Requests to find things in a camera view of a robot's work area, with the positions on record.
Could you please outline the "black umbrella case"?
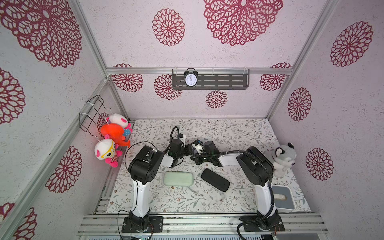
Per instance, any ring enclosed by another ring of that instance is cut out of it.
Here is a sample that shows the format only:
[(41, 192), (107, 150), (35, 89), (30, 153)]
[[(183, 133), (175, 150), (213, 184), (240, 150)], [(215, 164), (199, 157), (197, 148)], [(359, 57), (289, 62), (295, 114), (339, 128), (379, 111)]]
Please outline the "black umbrella case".
[(230, 187), (230, 182), (227, 179), (223, 178), (210, 169), (204, 169), (201, 174), (201, 178), (222, 192), (226, 192)]

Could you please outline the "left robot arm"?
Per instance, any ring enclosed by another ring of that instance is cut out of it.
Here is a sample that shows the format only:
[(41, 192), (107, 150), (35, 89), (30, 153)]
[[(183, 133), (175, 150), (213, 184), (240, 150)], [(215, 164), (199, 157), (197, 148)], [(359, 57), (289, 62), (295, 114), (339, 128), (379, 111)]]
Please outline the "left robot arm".
[(155, 146), (143, 146), (139, 153), (127, 165), (134, 186), (132, 209), (125, 217), (122, 233), (154, 232), (155, 227), (150, 222), (150, 186), (159, 168), (174, 168), (181, 164), (186, 156), (185, 135), (179, 127), (173, 127), (169, 144), (164, 151)]

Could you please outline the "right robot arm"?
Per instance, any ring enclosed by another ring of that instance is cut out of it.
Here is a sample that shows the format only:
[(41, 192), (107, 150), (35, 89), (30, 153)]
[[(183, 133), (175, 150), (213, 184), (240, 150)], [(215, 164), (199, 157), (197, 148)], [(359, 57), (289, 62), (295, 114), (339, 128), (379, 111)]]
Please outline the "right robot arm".
[(258, 227), (263, 231), (275, 229), (274, 220), (278, 219), (279, 213), (272, 189), (274, 167), (256, 147), (249, 147), (245, 151), (219, 152), (215, 144), (209, 141), (202, 145), (201, 150), (190, 144), (188, 151), (191, 160), (197, 165), (209, 162), (217, 167), (241, 167), (247, 179), (254, 185), (257, 197), (257, 215), (241, 219), (242, 222), (237, 226), (237, 234), (240, 239), (245, 239), (240, 232), (241, 227)]

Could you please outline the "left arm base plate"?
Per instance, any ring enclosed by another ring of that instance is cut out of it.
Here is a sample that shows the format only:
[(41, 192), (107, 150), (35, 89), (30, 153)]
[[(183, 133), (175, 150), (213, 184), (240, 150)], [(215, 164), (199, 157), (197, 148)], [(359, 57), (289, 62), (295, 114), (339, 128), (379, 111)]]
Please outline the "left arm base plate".
[(127, 216), (124, 218), (122, 233), (161, 233), (163, 231), (163, 217)]

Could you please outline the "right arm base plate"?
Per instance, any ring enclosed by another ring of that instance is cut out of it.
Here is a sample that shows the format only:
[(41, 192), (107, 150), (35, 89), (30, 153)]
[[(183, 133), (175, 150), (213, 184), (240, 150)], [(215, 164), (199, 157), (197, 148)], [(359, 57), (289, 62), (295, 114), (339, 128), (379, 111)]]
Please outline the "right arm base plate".
[(260, 216), (242, 216), (240, 220), (244, 224), (245, 232), (283, 232), (285, 231), (285, 226), (283, 224), (282, 218), (275, 213), (274, 215), (256, 222)]

